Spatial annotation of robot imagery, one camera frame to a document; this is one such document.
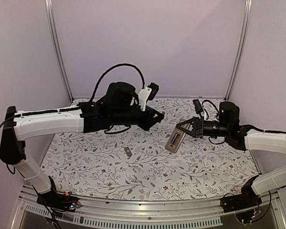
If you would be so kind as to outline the beige remote control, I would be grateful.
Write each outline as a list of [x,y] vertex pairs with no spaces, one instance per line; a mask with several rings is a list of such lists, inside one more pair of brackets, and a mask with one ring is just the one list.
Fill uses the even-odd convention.
[[185,137],[185,132],[175,127],[165,145],[165,149],[175,154],[178,151],[184,137]]

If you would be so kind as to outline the beige battery cover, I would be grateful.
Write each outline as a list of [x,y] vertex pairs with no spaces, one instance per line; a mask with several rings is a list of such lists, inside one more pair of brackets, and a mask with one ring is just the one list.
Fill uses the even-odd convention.
[[132,152],[131,152],[131,150],[130,150],[129,147],[125,147],[125,148],[124,148],[124,151],[125,151],[125,153],[126,153],[126,155],[127,155],[128,157],[131,157],[131,156],[132,156]]

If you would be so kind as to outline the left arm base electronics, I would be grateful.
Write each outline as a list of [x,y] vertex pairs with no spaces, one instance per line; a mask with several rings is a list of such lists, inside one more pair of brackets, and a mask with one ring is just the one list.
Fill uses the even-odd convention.
[[57,217],[62,218],[64,212],[75,212],[81,207],[79,199],[72,195],[72,192],[60,194],[57,192],[53,179],[49,176],[50,190],[47,193],[39,193],[35,187],[34,190],[38,196],[37,203],[44,205],[51,216],[51,223],[56,229],[61,229]]

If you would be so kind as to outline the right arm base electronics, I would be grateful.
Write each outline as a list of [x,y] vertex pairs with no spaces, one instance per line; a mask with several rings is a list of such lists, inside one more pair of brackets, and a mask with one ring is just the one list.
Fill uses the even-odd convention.
[[246,181],[246,183],[241,187],[240,194],[226,193],[220,199],[220,206],[223,208],[224,213],[243,210],[246,208],[252,207],[253,210],[248,212],[241,212],[235,214],[236,220],[242,225],[248,225],[263,219],[270,210],[272,204],[272,195],[269,193],[269,204],[267,206],[266,211],[262,216],[257,217],[261,214],[261,206],[262,203],[261,197],[253,191],[251,188],[252,183],[257,179],[258,176],[251,177]]

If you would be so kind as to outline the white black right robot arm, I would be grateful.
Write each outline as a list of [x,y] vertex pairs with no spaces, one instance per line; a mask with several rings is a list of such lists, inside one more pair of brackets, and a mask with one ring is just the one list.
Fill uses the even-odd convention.
[[[286,155],[286,131],[264,130],[239,124],[240,109],[232,102],[221,102],[217,121],[193,117],[178,123],[176,128],[191,137],[223,137],[225,143],[241,151],[268,151]],[[275,188],[286,187],[286,165],[249,179],[241,188],[237,204],[247,208],[255,197]]]

